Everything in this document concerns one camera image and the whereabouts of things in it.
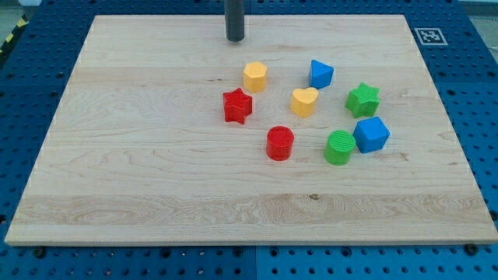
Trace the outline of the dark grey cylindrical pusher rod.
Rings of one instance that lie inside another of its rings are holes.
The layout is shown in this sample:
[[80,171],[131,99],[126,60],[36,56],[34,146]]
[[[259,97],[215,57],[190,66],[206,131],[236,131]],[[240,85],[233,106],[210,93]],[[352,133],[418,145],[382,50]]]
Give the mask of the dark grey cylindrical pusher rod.
[[244,0],[224,1],[226,39],[240,42],[245,36]]

